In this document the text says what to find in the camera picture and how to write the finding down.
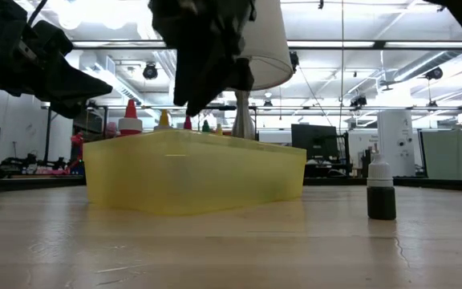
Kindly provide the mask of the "black overhead beam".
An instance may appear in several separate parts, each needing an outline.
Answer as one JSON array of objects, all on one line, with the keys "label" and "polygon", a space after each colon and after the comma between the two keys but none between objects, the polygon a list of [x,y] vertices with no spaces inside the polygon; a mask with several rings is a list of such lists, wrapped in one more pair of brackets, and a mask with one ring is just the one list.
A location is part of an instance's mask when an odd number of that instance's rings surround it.
[{"label": "black overhead beam", "polygon": [[[74,40],[73,44],[76,50],[172,50],[161,40]],[[287,40],[283,46],[305,51],[462,51],[462,40]]]}]

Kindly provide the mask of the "large orange bottle yellow cap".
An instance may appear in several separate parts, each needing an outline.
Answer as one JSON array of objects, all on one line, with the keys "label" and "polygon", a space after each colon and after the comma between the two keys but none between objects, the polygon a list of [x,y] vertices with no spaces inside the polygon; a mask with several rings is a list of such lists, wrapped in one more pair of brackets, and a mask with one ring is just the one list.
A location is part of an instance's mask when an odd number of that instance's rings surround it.
[{"label": "large orange bottle yellow cap", "polygon": [[168,111],[166,109],[161,110],[159,123],[157,126],[154,127],[154,131],[158,130],[165,130],[170,129],[172,126],[170,125],[169,118],[168,118]]}]

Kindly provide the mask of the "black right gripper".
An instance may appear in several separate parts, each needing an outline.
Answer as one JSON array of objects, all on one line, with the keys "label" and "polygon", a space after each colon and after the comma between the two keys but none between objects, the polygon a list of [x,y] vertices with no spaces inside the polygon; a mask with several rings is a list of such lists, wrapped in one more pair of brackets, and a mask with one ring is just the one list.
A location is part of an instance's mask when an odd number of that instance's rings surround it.
[{"label": "black right gripper", "polygon": [[176,49],[173,102],[196,116],[225,88],[249,92],[254,77],[243,52],[256,0],[149,0],[152,27]]}]

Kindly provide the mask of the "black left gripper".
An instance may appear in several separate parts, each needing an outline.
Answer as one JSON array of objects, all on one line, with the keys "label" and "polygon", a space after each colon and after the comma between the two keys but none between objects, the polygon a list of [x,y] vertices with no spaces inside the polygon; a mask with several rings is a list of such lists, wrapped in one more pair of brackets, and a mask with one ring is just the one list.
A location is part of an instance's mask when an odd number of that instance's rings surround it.
[{"label": "black left gripper", "polygon": [[0,90],[41,97],[53,112],[76,118],[87,106],[66,104],[106,95],[112,86],[72,67],[66,56],[73,49],[65,33],[44,20],[26,25],[25,38],[0,37]]}]

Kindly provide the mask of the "black background monitor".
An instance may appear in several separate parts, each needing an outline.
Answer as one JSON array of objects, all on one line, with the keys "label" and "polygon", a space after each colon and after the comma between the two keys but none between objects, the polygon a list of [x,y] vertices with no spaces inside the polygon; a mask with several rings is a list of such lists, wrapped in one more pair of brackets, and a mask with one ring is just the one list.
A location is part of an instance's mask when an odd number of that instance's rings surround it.
[{"label": "black background monitor", "polygon": [[306,150],[306,159],[339,157],[336,127],[310,124],[291,125],[291,144]]}]

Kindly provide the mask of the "small dark dropper bottle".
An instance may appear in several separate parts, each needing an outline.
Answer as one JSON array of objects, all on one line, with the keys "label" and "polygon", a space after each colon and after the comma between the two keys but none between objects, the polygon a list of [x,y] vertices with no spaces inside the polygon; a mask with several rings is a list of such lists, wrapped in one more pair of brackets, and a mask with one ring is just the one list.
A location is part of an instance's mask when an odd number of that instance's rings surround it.
[{"label": "small dark dropper bottle", "polygon": [[396,220],[395,187],[391,167],[380,153],[374,155],[368,166],[367,215],[375,220]]}]

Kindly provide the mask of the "yellow translucent plastic bin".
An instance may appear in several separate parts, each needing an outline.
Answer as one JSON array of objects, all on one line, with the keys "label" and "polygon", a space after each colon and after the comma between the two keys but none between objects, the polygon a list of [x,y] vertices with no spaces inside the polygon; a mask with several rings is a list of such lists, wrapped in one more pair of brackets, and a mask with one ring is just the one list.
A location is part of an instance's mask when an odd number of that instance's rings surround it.
[{"label": "yellow translucent plastic bin", "polygon": [[306,151],[166,129],[83,146],[90,202],[190,215],[301,197]]}]

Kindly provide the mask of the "white lamp shade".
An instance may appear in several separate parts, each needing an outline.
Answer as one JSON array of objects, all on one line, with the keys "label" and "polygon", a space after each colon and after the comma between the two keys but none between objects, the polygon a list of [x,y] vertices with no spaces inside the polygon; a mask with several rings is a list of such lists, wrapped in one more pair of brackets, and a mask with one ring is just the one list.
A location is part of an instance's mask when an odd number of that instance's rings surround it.
[{"label": "white lamp shade", "polygon": [[290,61],[286,30],[280,0],[256,0],[257,18],[245,26],[245,48],[241,54],[249,60],[254,77],[253,86],[236,91],[237,114],[232,135],[244,139],[256,138],[249,113],[251,92],[275,88],[290,80],[294,70]]}]

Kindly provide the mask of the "green partition panel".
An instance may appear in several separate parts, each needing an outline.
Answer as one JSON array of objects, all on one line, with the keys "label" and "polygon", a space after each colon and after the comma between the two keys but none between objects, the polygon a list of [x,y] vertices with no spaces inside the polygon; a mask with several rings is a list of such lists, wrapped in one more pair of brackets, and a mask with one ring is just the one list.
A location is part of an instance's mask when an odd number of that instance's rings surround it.
[{"label": "green partition panel", "polygon": [[423,131],[421,136],[428,177],[462,181],[462,130]]}]

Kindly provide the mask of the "black aluminium table frame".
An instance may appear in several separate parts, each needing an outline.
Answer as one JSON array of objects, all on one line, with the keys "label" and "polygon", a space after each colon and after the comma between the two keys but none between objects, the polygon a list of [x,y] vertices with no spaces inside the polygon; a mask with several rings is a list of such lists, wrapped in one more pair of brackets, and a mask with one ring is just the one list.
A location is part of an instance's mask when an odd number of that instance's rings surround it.
[{"label": "black aluminium table frame", "polygon": [[[366,183],[367,180],[364,178],[305,178],[303,185],[348,186],[365,185]],[[458,180],[396,177],[393,179],[393,183],[395,186],[462,191],[462,181]],[[0,192],[81,185],[86,185],[86,181],[83,177],[7,178],[0,179]]]}]

